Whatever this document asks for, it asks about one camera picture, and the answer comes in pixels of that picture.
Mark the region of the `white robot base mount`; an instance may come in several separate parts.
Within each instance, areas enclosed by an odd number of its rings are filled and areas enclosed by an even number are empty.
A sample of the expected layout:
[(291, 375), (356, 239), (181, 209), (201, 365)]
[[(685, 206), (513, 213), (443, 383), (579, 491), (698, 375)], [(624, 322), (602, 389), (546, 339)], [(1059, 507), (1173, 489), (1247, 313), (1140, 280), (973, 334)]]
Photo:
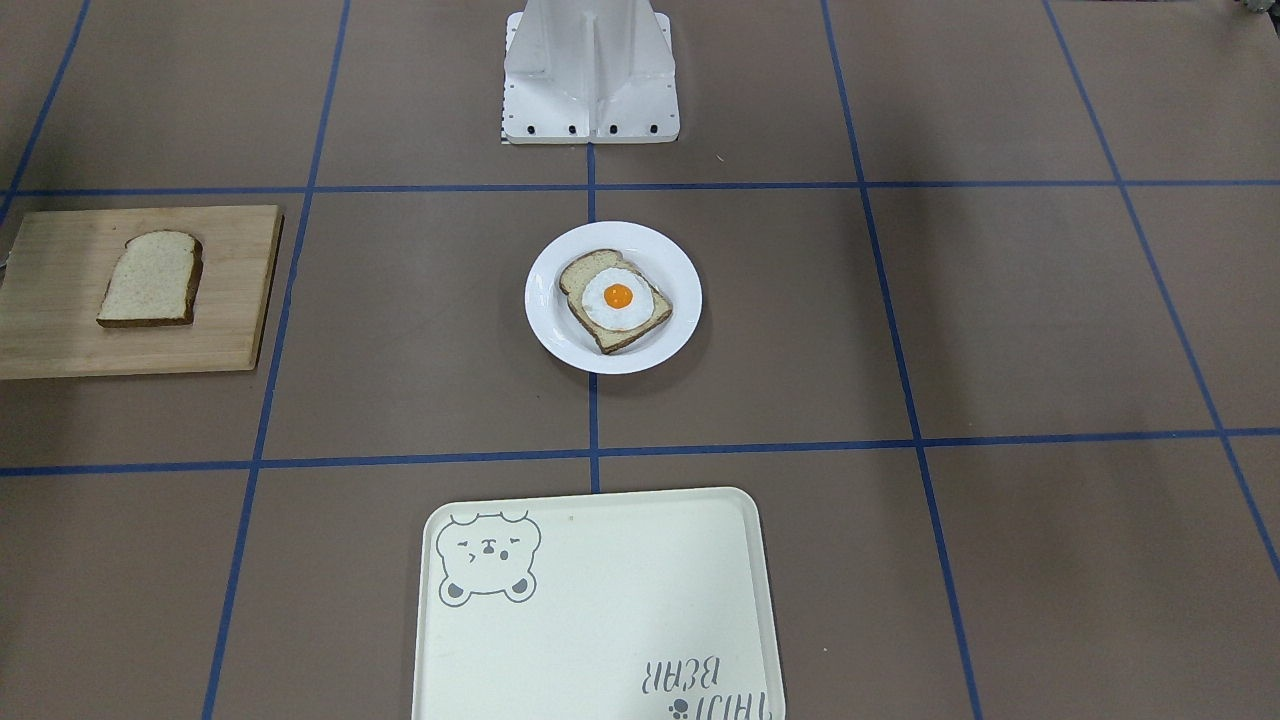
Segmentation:
[(529, 1), (506, 18), (504, 41), (504, 142), (680, 137), (671, 20), (649, 1)]

